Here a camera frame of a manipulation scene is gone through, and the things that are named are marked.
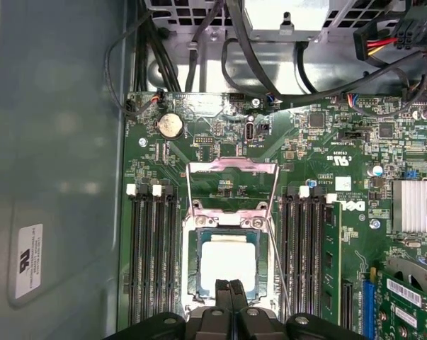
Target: chip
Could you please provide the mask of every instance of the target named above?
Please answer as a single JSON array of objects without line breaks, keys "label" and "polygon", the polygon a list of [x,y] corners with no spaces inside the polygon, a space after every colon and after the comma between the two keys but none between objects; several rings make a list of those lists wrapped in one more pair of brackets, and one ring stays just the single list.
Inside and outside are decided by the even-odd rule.
[{"label": "chip", "polygon": [[378,125],[380,138],[392,138],[394,134],[394,125],[391,123],[380,123]]},{"label": "chip", "polygon": [[323,113],[311,113],[309,116],[309,126],[311,128],[322,128],[324,124],[325,122]]},{"label": "chip", "polygon": [[295,153],[293,151],[286,151],[285,152],[285,158],[286,159],[294,159],[295,158]]}]

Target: gray metal panel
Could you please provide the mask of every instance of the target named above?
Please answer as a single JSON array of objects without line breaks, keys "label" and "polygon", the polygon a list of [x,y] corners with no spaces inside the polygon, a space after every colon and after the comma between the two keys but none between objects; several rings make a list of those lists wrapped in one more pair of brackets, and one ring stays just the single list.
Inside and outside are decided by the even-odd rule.
[{"label": "gray metal panel", "polygon": [[[122,1],[0,3],[0,339],[115,331],[122,128],[103,57],[123,18]],[[18,231],[38,223],[41,286],[15,299]]]}]

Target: ram slot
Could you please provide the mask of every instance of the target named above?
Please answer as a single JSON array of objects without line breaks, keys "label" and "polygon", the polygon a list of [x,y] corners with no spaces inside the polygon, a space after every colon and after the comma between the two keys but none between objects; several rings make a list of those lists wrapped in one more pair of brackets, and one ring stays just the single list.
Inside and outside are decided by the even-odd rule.
[{"label": "ram slot", "polygon": [[175,285],[175,259],[176,259],[176,204],[175,194],[169,194],[166,197],[167,218],[166,218],[166,240],[167,240],[167,259],[166,259],[166,309],[167,312],[174,311],[174,285]]},{"label": "ram slot", "polygon": [[141,197],[138,195],[132,200],[131,210],[131,258],[130,258],[130,315],[129,323],[134,324],[140,319],[139,310],[137,308],[141,301],[140,290],[140,213],[141,213]]},{"label": "ram slot", "polygon": [[142,196],[143,208],[141,213],[142,230],[142,299],[140,319],[149,317],[151,309],[151,269],[152,269],[152,215],[153,200],[151,196]]},{"label": "ram slot", "polygon": [[[301,289],[301,244],[300,237],[300,199],[297,195],[286,195],[283,198],[283,228],[282,238],[282,266],[290,301],[290,311],[294,313],[300,302]],[[287,303],[281,299],[281,319],[289,317]]]},{"label": "ram slot", "polygon": [[163,261],[164,261],[164,211],[165,202],[164,197],[154,197],[154,287],[153,287],[153,301],[154,312],[153,315],[162,312],[161,310],[161,290],[163,286]]},{"label": "ram slot", "polygon": [[[281,220],[281,266],[283,267],[283,277],[281,278],[281,280],[284,280],[284,283],[286,284],[290,301],[292,301],[293,292],[293,261],[290,257],[292,255],[291,224],[294,215],[294,209],[295,203],[293,202],[293,198],[283,196],[283,211]],[[287,310],[287,301],[285,300],[285,298],[281,297],[280,303],[281,319],[286,320],[289,317],[289,313]]]},{"label": "ram slot", "polygon": [[321,255],[323,254],[322,244],[324,241],[324,210],[325,202],[323,197],[314,197],[312,205],[314,206],[312,215],[312,314],[320,315],[321,299]]},{"label": "ram slot", "polygon": [[302,304],[300,305],[300,309],[298,312],[305,312],[312,314],[311,311],[311,294],[312,294],[312,255],[311,255],[311,247],[312,247],[312,204],[310,202],[311,198],[307,198],[302,204],[302,268],[300,271],[300,277],[302,278],[302,289],[301,299]]}]

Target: yellow wire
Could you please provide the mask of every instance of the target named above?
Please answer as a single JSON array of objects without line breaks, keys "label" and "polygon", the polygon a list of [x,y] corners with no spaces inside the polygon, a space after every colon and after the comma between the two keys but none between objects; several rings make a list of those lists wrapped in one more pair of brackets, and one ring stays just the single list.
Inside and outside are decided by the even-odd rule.
[{"label": "yellow wire", "polygon": [[382,49],[383,49],[383,48],[385,48],[386,46],[387,46],[387,45],[383,45],[383,46],[377,47],[377,48],[375,48],[374,50],[370,51],[370,52],[368,53],[368,55],[374,55],[375,53],[377,53],[378,51],[382,50]]}]

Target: screw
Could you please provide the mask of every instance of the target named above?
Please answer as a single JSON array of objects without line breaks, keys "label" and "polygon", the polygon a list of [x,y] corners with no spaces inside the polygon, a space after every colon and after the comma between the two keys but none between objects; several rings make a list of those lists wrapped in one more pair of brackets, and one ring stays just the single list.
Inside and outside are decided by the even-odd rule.
[{"label": "screw", "polygon": [[196,225],[204,225],[206,222],[207,222],[207,219],[205,218],[205,216],[197,216],[195,219]]},{"label": "screw", "polygon": [[252,317],[255,317],[256,315],[258,315],[258,310],[256,308],[249,308],[246,313],[248,313],[248,315],[251,315]]},{"label": "screw", "polygon": [[251,221],[251,226],[256,229],[261,229],[263,226],[263,220],[259,217],[253,218]]},{"label": "screw", "polygon": [[212,32],[212,34],[210,34],[210,40],[216,41],[217,39],[218,39],[218,33],[216,31]]},{"label": "screw", "polygon": [[296,318],[295,318],[295,321],[296,321],[298,324],[309,324],[309,320],[308,320],[308,319],[306,319],[305,317],[296,317]]},{"label": "screw", "polygon": [[404,326],[399,326],[399,334],[402,338],[406,338],[406,336],[408,335],[408,331]]},{"label": "screw", "polygon": [[140,147],[147,146],[147,140],[145,138],[140,138],[140,140],[138,140],[137,143],[140,145]]},{"label": "screw", "polygon": [[382,321],[386,321],[387,320],[387,316],[385,312],[378,312],[378,318]]},{"label": "screw", "polygon": [[374,230],[379,229],[381,227],[381,225],[382,224],[380,223],[380,221],[376,220],[375,218],[371,219],[371,221],[369,223],[370,229],[374,229]]},{"label": "screw", "polygon": [[258,108],[261,105],[261,100],[259,98],[254,98],[251,100],[251,106],[253,108]]}]

